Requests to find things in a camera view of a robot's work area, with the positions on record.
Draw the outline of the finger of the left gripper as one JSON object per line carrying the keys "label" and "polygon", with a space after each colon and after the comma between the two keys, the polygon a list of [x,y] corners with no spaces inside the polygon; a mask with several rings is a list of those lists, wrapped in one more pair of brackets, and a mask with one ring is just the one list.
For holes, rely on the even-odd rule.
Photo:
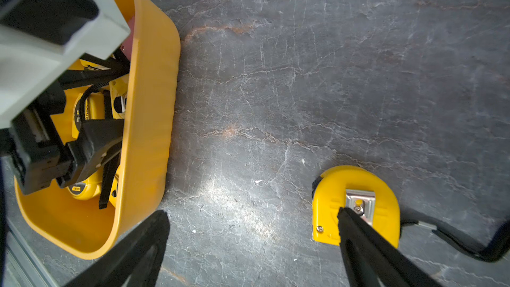
{"label": "finger of the left gripper", "polygon": [[64,158],[70,164],[64,174],[57,178],[59,187],[63,189],[88,179],[118,155],[122,149],[123,132],[123,120],[83,122],[77,140],[64,147]]}

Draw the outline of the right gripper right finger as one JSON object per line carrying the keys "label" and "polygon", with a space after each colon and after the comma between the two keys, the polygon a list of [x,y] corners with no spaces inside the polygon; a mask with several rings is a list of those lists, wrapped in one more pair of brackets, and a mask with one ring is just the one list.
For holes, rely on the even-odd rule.
{"label": "right gripper right finger", "polygon": [[352,209],[337,215],[340,249],[350,286],[439,286]]}

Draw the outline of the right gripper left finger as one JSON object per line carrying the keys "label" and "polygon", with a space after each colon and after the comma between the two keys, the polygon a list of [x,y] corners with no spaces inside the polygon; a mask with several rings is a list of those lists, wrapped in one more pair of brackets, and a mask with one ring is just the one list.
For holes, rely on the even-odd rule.
{"label": "right gripper left finger", "polygon": [[165,255],[170,223],[158,210],[67,286],[155,286]]}

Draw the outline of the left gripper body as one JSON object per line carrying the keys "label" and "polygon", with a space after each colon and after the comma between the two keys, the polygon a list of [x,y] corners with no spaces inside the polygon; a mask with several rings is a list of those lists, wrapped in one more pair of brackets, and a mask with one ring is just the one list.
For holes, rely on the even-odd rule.
{"label": "left gripper body", "polygon": [[73,159],[51,118],[62,114],[65,106],[65,92],[55,81],[11,122],[9,137],[15,149],[7,163],[25,195],[48,188],[69,171]]}

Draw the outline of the yellow storage tray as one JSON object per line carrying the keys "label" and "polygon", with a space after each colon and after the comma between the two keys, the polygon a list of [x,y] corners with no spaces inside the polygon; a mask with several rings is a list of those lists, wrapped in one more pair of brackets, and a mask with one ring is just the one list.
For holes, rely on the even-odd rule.
{"label": "yellow storage tray", "polygon": [[30,228],[85,260],[106,254],[120,235],[158,208],[171,145],[179,32],[151,0],[115,2],[125,19],[135,21],[116,204],[99,209],[98,198],[79,201],[56,183],[30,195],[15,192]]}

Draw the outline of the pink tape measure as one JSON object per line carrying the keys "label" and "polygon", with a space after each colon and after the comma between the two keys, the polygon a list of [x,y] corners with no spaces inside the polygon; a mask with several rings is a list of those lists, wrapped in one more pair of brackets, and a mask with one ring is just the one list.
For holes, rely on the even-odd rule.
{"label": "pink tape measure", "polygon": [[130,28],[130,35],[120,45],[119,50],[122,53],[122,60],[130,62],[134,44],[135,17],[132,17],[127,24]]}

